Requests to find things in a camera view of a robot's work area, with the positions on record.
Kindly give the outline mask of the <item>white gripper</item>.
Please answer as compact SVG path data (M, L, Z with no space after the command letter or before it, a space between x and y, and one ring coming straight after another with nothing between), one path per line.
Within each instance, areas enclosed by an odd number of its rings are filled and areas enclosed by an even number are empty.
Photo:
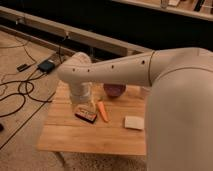
M73 83L69 85L70 99L73 103L86 103L91 100L90 83Z

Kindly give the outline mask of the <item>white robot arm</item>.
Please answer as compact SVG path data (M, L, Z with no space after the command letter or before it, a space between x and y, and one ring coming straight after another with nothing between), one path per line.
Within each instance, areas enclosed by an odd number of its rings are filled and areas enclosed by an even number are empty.
M147 171L213 171L213 52L177 48L97 63L78 52L58 75L76 102L90 99L91 82L149 86Z

